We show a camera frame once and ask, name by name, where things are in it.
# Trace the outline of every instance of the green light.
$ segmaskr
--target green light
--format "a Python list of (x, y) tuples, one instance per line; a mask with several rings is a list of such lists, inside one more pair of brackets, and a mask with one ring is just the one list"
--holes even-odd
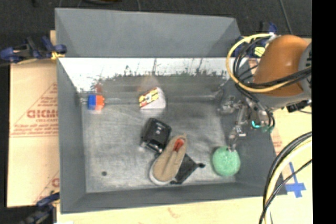
[(261, 128), (261, 125), (257, 125), (254, 121), (251, 122), (253, 128)]

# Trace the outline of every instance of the cardboard sheet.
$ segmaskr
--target cardboard sheet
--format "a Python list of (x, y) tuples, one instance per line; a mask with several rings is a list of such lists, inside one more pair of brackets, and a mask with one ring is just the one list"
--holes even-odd
[(7, 206), (30, 206), (59, 188), (56, 63), (10, 69)]

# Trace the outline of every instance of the yellow cable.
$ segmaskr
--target yellow cable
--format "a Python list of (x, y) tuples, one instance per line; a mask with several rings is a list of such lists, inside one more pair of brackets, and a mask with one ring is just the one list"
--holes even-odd
[(263, 93), (263, 92), (269, 92), (269, 91), (272, 91), (272, 90), (275, 90), (275, 89), (278, 89), (278, 88), (281, 88), (282, 86), (284, 86), (285, 84), (287, 84), (288, 82), (283, 82), (283, 83), (280, 83), (280, 84), (277, 84), (277, 85), (274, 85), (274, 86), (271, 86), (271, 87), (266, 87), (266, 88), (262, 88), (262, 89), (255, 89), (255, 88), (251, 88), (251, 87), (248, 87), (244, 84), (242, 84), (234, 75), (233, 73), (231, 72), (230, 70), (230, 65), (229, 65), (229, 60), (230, 60), (230, 57), (232, 55), (232, 53), (234, 52), (234, 50), (242, 43), (244, 42), (249, 42), (250, 40), (252, 39), (255, 39), (255, 38), (259, 38), (259, 37), (271, 37), (273, 36), (273, 34), (255, 34), (255, 35), (252, 35), (252, 36), (248, 36), (246, 38), (243, 38), (242, 40), (240, 40), (239, 42), (237, 42), (236, 44), (234, 44), (232, 46), (232, 48), (230, 49), (229, 53), (227, 54), (226, 56), (226, 69), (227, 69), (227, 72), (229, 73), (230, 77), (232, 78), (232, 80), (237, 83), (241, 88), (243, 88), (244, 90), (246, 91), (249, 91), (249, 92), (255, 92), (255, 93)]
[[(278, 165), (278, 168), (274, 171), (272, 178), (268, 184), (268, 188), (266, 191), (266, 199), (265, 203), (268, 201), (270, 196), (272, 195), (275, 186), (277, 184), (278, 178), (280, 174), (282, 173), (283, 169), (289, 164), (289, 162), (296, 156), (298, 155), (301, 151), (306, 149), (307, 147), (312, 145), (312, 138), (309, 138), (308, 140), (302, 142), (299, 144), (291, 153), (289, 153)], [(272, 223), (271, 222), (271, 216), (270, 216), (270, 211), (269, 208), (266, 211), (265, 217), (264, 217), (265, 224)]]

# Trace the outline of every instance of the beige shoe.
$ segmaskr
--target beige shoe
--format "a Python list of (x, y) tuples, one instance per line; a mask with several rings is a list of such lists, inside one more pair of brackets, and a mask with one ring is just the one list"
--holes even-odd
[(187, 148), (186, 135), (177, 135), (154, 161), (149, 177), (156, 185), (169, 184), (178, 173)]

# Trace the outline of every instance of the green sponge ball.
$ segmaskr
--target green sponge ball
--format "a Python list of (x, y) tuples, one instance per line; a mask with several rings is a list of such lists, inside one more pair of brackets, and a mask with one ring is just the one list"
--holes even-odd
[(240, 158), (237, 151), (229, 151), (227, 146), (222, 146), (213, 154), (212, 164), (217, 174), (231, 176), (239, 171)]

